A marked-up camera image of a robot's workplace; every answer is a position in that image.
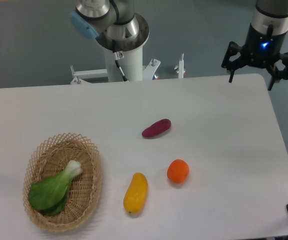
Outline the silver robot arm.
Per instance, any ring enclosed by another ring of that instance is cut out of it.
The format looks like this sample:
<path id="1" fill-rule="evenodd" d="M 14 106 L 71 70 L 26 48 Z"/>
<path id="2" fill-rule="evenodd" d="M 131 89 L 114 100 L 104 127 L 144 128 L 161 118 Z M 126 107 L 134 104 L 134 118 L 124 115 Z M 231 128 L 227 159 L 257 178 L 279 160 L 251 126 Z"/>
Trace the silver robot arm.
<path id="1" fill-rule="evenodd" d="M 288 0 L 257 0 L 244 45 L 229 42 L 223 58 L 221 67 L 230 74 L 228 82 L 245 66 L 267 70 L 269 91 L 280 80 L 288 80 L 288 52 L 281 53 L 287 32 Z"/>

